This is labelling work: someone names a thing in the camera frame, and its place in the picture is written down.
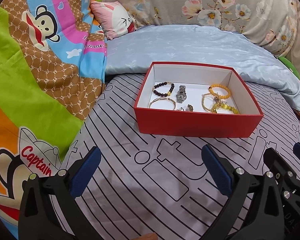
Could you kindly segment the person's left hand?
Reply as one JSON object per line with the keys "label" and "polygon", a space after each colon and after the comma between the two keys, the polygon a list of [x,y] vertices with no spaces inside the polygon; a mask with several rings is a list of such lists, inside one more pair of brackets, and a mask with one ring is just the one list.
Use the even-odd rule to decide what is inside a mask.
{"label": "person's left hand", "polygon": [[158,240],[158,236],[156,233],[151,232],[151,233],[147,233],[145,235],[139,236],[137,238],[134,238],[132,240]]}

